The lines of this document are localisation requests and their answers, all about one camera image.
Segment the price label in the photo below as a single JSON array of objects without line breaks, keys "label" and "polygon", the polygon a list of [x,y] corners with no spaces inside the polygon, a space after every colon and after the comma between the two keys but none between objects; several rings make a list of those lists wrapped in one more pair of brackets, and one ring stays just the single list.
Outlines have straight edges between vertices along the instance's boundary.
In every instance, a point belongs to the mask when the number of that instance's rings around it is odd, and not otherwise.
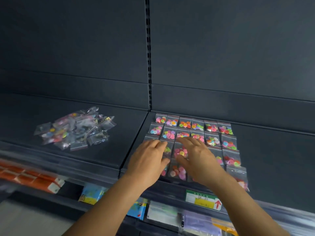
[{"label": "price label", "polygon": [[186,190],[186,202],[218,211],[221,210],[222,206],[222,202],[217,197],[191,190]]}]

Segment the person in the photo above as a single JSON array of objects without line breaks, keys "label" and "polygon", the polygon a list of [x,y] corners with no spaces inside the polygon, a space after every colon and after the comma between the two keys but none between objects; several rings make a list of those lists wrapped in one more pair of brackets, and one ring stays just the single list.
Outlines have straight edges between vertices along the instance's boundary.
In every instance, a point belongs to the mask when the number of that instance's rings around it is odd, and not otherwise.
[{"label": "person", "polygon": [[[221,200],[240,236],[290,236],[222,169],[204,143],[188,137],[178,141],[187,149],[189,160],[181,155],[176,160],[196,182]],[[159,140],[142,143],[132,155],[126,173],[63,235],[116,235],[130,207],[169,163],[169,159],[162,158],[166,145]]]}]

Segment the purple package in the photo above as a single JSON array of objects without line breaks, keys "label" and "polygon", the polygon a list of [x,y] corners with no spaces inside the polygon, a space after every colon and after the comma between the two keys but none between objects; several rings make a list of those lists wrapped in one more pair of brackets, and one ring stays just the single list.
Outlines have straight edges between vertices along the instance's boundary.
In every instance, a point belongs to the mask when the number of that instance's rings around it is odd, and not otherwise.
[{"label": "purple package", "polygon": [[195,230],[207,233],[213,236],[222,236],[222,231],[214,226],[211,222],[211,217],[200,215],[194,212],[184,210],[183,212],[183,230]]}]

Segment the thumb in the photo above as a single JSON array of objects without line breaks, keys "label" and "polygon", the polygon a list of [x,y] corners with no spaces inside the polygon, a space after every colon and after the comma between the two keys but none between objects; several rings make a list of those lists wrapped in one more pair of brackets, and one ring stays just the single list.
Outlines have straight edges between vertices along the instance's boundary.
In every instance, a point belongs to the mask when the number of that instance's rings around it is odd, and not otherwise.
[{"label": "thumb", "polygon": [[177,155],[175,159],[185,168],[185,170],[189,170],[189,161],[186,158],[184,158],[182,155]]},{"label": "thumb", "polygon": [[160,166],[160,172],[162,172],[164,170],[164,168],[168,165],[169,162],[170,162],[170,159],[168,159],[168,158],[162,159],[161,166]]}]

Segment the floor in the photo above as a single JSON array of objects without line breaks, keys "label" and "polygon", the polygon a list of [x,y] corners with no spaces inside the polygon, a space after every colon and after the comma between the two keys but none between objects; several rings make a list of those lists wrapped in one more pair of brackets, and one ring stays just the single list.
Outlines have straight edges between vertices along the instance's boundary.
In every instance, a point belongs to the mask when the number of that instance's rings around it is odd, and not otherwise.
[{"label": "floor", "polygon": [[68,219],[5,200],[0,203],[0,235],[60,236],[72,224]]}]

